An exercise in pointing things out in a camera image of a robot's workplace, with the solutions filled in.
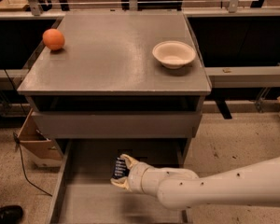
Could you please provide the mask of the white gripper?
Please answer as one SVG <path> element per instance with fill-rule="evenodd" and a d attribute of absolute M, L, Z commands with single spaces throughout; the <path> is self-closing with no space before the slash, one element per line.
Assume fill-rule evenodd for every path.
<path fill-rule="evenodd" d="M 111 183 L 118 188 L 135 193 L 155 195 L 160 182 L 158 169 L 144 162 L 139 162 L 127 154 L 121 154 L 120 157 L 124 159 L 127 168 L 130 170 L 128 178 L 111 178 Z"/>

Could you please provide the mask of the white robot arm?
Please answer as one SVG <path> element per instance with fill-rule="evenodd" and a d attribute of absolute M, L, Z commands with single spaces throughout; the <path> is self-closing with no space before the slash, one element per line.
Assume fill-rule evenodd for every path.
<path fill-rule="evenodd" d="M 199 177 L 189 169 L 156 168 L 122 154 L 116 159 L 111 183 L 153 196 L 168 209 L 204 204 L 280 207 L 280 157 Z"/>

